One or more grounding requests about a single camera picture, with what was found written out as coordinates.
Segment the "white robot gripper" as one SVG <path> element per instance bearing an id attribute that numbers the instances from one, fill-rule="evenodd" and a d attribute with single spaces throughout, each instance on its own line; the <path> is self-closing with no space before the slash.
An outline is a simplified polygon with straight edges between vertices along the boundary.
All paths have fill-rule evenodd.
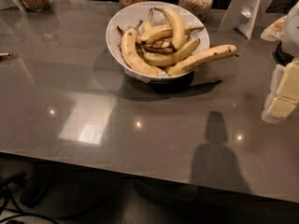
<path id="1" fill-rule="evenodd" d="M 299 2 L 289 13 L 274 21 L 261 33 L 261 39 L 280 41 L 282 50 L 294 58 L 299 57 Z M 299 61 L 286 66 L 278 64 L 273 72 L 270 93 L 263 106 L 262 120 L 279 124 L 299 105 Z"/>

